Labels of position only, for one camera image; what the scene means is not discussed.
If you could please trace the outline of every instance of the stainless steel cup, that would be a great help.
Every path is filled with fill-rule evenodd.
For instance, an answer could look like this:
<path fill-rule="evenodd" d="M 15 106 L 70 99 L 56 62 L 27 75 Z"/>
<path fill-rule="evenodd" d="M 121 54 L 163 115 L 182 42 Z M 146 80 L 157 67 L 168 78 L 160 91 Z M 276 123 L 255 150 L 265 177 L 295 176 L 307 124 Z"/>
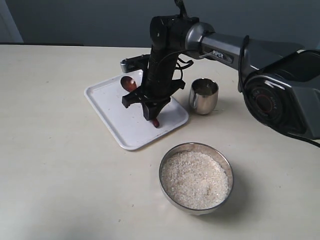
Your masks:
<path fill-rule="evenodd" d="M 218 102 L 218 84 L 208 78 L 193 81 L 189 94 L 189 105 L 199 115 L 211 113 Z"/>

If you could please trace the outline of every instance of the spoon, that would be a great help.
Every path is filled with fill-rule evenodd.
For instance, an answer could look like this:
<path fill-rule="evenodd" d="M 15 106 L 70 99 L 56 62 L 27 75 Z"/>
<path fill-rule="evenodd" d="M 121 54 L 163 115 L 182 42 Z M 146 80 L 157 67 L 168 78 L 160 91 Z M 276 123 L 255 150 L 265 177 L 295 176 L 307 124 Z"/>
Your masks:
<path fill-rule="evenodd" d="M 120 84 L 124 90 L 131 93 L 132 91 L 136 90 L 137 84 L 136 81 L 130 76 L 123 76 L 120 80 Z M 155 118 L 150 120 L 155 128 L 160 126 L 159 121 Z"/>

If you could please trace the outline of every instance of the steel bowl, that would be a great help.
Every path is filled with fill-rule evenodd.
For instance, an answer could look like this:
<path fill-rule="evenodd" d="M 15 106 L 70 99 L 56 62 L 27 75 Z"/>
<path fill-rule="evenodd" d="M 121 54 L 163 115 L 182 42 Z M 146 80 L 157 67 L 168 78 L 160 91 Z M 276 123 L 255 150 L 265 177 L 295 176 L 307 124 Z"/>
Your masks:
<path fill-rule="evenodd" d="M 162 170 L 164 167 L 164 164 L 167 162 L 167 160 L 172 157 L 173 155 L 179 153 L 179 152 L 198 152 L 202 154 L 206 154 L 213 158 L 216 162 L 220 164 L 220 166 L 224 169 L 226 176 L 227 176 L 227 181 L 228 181 L 228 192 L 225 196 L 225 199 L 218 205 L 207 208 L 207 209 L 192 209 L 188 208 L 186 206 L 183 206 L 176 201 L 174 201 L 166 192 L 164 188 L 164 183 L 162 180 Z M 163 157 L 160 167 L 159 167 L 159 180 L 160 180 L 160 186 L 163 194 L 165 197 L 169 200 L 170 203 L 172 203 L 175 207 L 178 209 L 192 215 L 204 215 L 204 214 L 210 214 L 214 212 L 217 208 L 221 207 L 229 198 L 230 193 L 232 192 L 233 186 L 234 186 L 234 173 L 233 170 L 230 166 L 230 163 L 227 161 L 227 159 L 216 149 L 213 147 L 210 147 L 208 145 L 202 144 L 202 143 L 197 143 L 197 142 L 187 142 L 187 143 L 182 143 L 180 145 L 177 145 L 173 148 L 171 148 Z"/>

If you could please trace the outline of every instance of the white tray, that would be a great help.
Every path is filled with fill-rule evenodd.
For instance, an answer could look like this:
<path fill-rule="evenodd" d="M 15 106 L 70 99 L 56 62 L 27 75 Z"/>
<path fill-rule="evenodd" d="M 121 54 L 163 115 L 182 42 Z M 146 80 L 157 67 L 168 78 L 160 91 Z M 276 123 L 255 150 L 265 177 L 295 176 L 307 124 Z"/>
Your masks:
<path fill-rule="evenodd" d="M 160 112 L 159 128 L 146 121 L 140 103 L 125 108 L 122 96 L 128 94 L 121 84 L 123 76 L 132 77 L 141 84 L 142 70 L 122 74 L 88 87 L 84 95 L 100 116 L 118 144 L 126 150 L 136 150 L 182 126 L 188 121 L 188 112 L 173 98 Z"/>

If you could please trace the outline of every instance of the white rice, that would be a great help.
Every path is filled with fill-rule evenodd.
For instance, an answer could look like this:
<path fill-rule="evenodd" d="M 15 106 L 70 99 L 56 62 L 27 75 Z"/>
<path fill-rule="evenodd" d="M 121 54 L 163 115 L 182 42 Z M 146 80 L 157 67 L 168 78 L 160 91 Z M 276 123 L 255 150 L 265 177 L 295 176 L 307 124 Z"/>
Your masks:
<path fill-rule="evenodd" d="M 223 168 L 200 152 L 173 155 L 164 164 L 161 179 L 169 197 L 190 209 L 213 208 L 228 193 L 228 178 Z"/>

